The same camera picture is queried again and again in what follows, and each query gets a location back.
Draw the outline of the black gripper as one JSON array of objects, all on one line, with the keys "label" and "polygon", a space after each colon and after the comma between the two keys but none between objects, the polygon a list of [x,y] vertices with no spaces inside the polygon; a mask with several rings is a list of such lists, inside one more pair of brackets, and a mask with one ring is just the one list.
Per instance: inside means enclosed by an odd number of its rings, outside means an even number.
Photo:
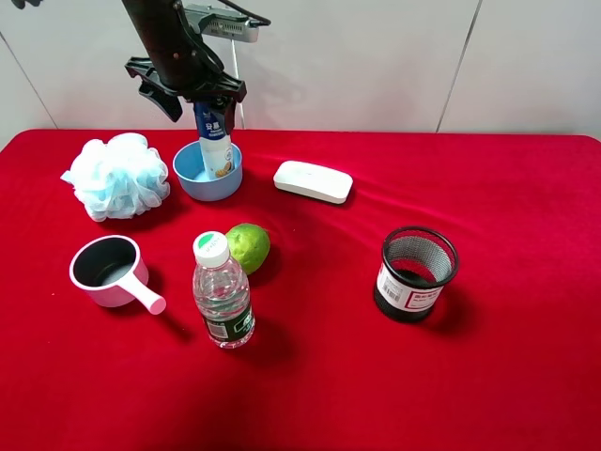
[{"label": "black gripper", "polygon": [[178,122],[182,116],[178,97],[195,101],[221,96],[209,104],[215,135],[231,134],[235,128],[237,102],[242,102],[247,95],[245,82],[224,70],[215,72],[201,67],[189,81],[165,82],[151,60],[143,57],[131,57],[125,70],[131,78],[140,78],[139,94],[154,103],[173,122]]}]

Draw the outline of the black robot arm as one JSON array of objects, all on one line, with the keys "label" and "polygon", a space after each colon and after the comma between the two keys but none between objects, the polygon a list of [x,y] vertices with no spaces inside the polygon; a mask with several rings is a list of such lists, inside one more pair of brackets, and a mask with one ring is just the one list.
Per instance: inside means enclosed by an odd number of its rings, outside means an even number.
[{"label": "black robot arm", "polygon": [[246,86],[210,49],[250,40],[249,15],[182,1],[12,1],[1,27],[63,128],[194,122],[206,105],[232,131]]}]

